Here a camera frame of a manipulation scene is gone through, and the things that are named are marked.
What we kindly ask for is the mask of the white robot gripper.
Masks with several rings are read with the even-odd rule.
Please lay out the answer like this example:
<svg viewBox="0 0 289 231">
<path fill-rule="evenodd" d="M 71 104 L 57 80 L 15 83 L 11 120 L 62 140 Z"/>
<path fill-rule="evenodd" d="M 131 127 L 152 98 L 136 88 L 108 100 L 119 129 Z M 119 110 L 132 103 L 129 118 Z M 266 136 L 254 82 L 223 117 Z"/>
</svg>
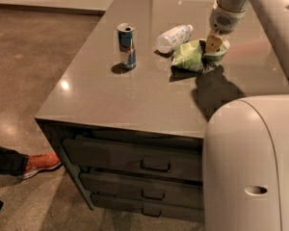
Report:
<svg viewBox="0 0 289 231">
<path fill-rule="evenodd" d="M 232 33 L 245 17 L 247 3 L 243 2 L 238 7 L 231 9 L 223 8 L 218 2 L 215 2 L 209 16 L 209 24 L 212 29 L 205 44 L 206 53 L 217 52 L 223 43 L 223 36 Z"/>
</svg>

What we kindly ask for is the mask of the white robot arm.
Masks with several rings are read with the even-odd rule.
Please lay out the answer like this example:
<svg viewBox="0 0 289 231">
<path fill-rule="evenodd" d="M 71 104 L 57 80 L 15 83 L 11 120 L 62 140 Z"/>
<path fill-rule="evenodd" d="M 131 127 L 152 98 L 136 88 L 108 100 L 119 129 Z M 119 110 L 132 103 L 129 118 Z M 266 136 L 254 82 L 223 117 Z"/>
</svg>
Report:
<svg viewBox="0 0 289 231">
<path fill-rule="evenodd" d="M 289 83 L 289 0 L 216 0 L 210 26 L 234 31 L 252 7 Z M 231 101 L 202 154 L 205 231 L 289 231 L 289 93 Z"/>
</svg>

